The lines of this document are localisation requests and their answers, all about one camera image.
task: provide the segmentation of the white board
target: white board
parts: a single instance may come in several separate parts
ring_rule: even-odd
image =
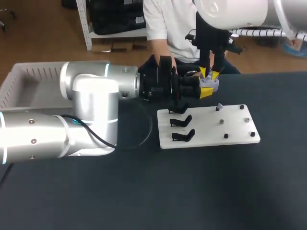
[[[189,108],[184,114],[170,114],[168,110],[159,110],[157,115],[160,147],[178,149],[260,142],[260,136],[246,105],[242,110],[240,105],[224,106],[218,112],[215,108]],[[192,115],[192,121],[187,127],[171,127],[169,119],[184,121],[188,115]],[[187,135],[192,129],[195,129],[195,136],[190,142],[173,141],[172,133]]]

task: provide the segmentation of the person's arm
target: person's arm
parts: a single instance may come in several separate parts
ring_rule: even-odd
[[[160,56],[171,56],[172,65],[177,67],[167,45],[167,29],[159,2],[157,0],[143,0],[143,11],[146,20],[147,40],[151,41],[157,64],[160,63]]]

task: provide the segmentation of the small gray object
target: small gray object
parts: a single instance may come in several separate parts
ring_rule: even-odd
[[[218,103],[217,108],[222,109],[223,105],[221,103]]]

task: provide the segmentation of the black tabletop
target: black tabletop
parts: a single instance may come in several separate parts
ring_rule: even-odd
[[[0,190],[0,228],[19,230],[306,230],[307,73],[221,76],[192,107],[246,104],[259,144],[131,152],[15,164]],[[120,103],[118,145],[146,117]]]

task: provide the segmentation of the white cable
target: white cable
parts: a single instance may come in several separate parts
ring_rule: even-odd
[[[291,30],[290,25],[288,23],[287,17],[284,13],[283,10],[283,3],[282,0],[273,0],[274,1],[274,6],[275,6],[275,10],[277,13],[277,17],[279,19],[279,22],[283,28],[283,31],[286,33],[287,37],[290,40],[294,40],[297,36],[297,34]]]
[[[251,36],[251,37],[288,37],[283,30],[279,29],[269,29],[269,30],[237,29],[237,30],[229,30],[229,32],[237,35]],[[307,42],[307,34],[297,33],[295,37],[296,39]]]

